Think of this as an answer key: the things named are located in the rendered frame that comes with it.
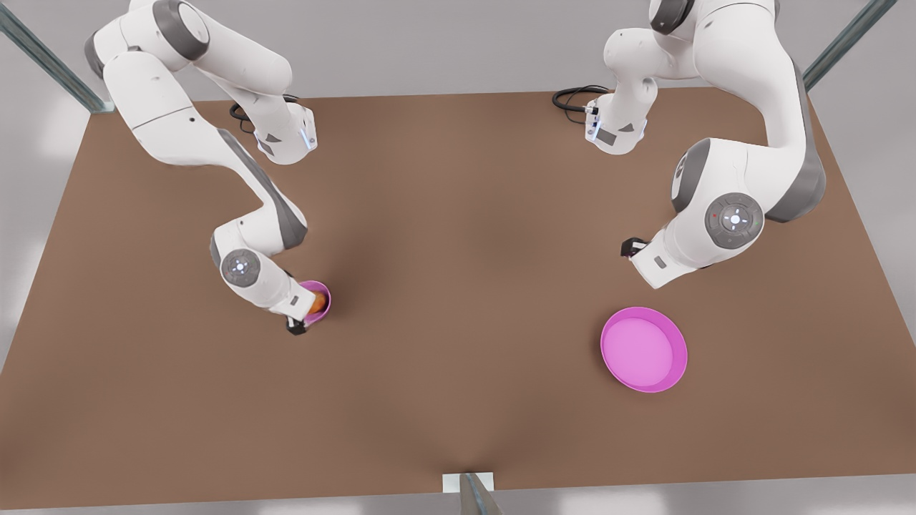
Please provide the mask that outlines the pink plate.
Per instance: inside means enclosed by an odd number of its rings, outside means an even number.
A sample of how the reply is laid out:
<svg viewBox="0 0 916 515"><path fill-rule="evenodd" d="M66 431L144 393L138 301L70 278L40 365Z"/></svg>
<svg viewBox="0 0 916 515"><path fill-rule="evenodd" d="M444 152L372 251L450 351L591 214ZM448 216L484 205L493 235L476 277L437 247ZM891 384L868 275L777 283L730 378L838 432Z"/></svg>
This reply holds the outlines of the pink plate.
<svg viewBox="0 0 916 515"><path fill-rule="evenodd" d="M641 306L619 310L606 321L600 354L615 379L642 393L674 387L689 362L686 341L676 323Z"/></svg>

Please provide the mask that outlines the pink bowl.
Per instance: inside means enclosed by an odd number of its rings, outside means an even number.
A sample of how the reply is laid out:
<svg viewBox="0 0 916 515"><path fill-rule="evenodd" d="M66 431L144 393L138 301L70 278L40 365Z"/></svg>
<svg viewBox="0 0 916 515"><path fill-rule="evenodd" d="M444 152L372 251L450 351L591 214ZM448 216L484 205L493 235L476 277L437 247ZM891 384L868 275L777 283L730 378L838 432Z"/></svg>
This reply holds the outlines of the pink bowl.
<svg viewBox="0 0 916 515"><path fill-rule="evenodd" d="M321 309L314 310L305 316L303 322L305 326L311 326L314 323L317 323L319 320L323 320L327 316L328 310L331 306L331 294L328 287L321 283L321 281L316 280L307 280L300 283L301 287L304 287L305 290L311 291L316 296L317 300L320 300Z"/></svg>

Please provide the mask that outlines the silver frame post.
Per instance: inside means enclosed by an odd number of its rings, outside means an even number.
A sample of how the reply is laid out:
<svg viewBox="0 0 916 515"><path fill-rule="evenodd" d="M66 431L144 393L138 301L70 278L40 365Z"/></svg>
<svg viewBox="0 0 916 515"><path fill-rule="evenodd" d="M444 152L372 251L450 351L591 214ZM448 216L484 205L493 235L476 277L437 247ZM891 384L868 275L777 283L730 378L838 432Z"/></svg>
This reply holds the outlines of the silver frame post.
<svg viewBox="0 0 916 515"><path fill-rule="evenodd" d="M65 92L91 114L112 113L115 106L98 97L79 76L0 2L0 33L46 72Z"/></svg>
<svg viewBox="0 0 916 515"><path fill-rule="evenodd" d="M505 515L493 497L492 472L442 475L442 492L458 493L460 515Z"/></svg>
<svg viewBox="0 0 916 515"><path fill-rule="evenodd" d="M828 43L802 75L805 92L810 92L861 38L886 16L899 0L868 0L866 6Z"/></svg>

